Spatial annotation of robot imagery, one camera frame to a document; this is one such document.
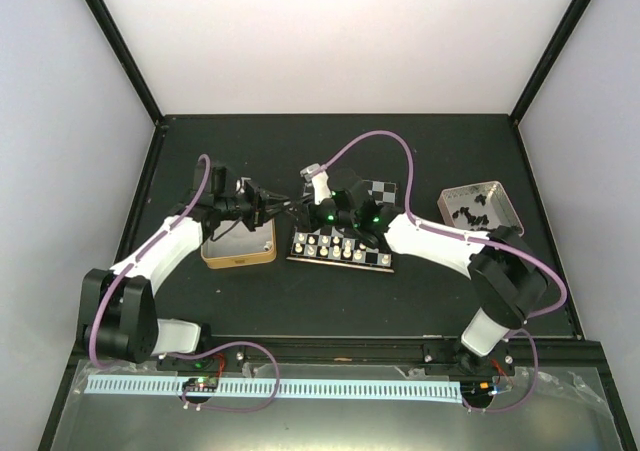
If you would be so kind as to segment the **black and white chessboard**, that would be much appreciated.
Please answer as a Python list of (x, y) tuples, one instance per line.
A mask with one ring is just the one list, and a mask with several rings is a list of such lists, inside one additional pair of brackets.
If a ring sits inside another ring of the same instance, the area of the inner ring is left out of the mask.
[(286, 258), (308, 264), (322, 264), (394, 273), (393, 258), (388, 252), (370, 248), (356, 237), (325, 226), (312, 232), (293, 229)]

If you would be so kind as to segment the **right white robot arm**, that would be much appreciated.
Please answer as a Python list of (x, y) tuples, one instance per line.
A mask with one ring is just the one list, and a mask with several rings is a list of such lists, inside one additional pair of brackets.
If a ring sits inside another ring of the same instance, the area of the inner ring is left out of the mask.
[(547, 278), (524, 257), (528, 247), (508, 227), (457, 233), (421, 224), (408, 211), (376, 200), (350, 169), (327, 174), (313, 164), (300, 175), (304, 192), (291, 207), (294, 255), (379, 266), (387, 266), (395, 254), (409, 255), (471, 281), (479, 308), (447, 356), (463, 374), (485, 368), (494, 348), (525, 324), (547, 290)]

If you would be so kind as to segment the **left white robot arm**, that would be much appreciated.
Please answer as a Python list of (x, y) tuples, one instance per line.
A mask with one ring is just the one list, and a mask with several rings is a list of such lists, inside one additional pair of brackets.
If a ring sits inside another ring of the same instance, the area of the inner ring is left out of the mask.
[(84, 277), (76, 342), (99, 368), (108, 361), (142, 363), (153, 356), (179, 355), (193, 370), (214, 359), (213, 343), (201, 325), (161, 319), (155, 295), (178, 265), (211, 239), (225, 221), (254, 231), (282, 212), (289, 197), (266, 190), (249, 178), (227, 191), (226, 169), (202, 156), (193, 187), (157, 231), (129, 256)]

